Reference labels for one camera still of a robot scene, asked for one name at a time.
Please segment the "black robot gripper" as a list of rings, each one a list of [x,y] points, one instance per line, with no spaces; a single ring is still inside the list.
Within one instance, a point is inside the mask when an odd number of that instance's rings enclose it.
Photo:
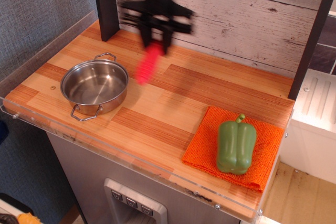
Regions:
[[[142,0],[124,1],[121,7],[141,14],[134,21],[139,22],[138,29],[144,47],[153,43],[152,27],[161,29],[163,52],[167,54],[171,45],[172,35],[175,32],[189,34],[192,31],[190,24],[180,23],[174,20],[175,16],[190,19],[193,11],[183,7],[172,0]]]

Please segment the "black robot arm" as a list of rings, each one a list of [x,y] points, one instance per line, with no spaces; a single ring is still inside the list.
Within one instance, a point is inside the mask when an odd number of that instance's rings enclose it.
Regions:
[[[139,29],[145,48],[153,41],[152,30],[162,32],[162,50],[167,54],[174,33],[190,34],[191,24],[176,21],[175,17],[191,19],[194,12],[173,0],[123,1],[120,7],[136,13],[123,13],[122,21]]]

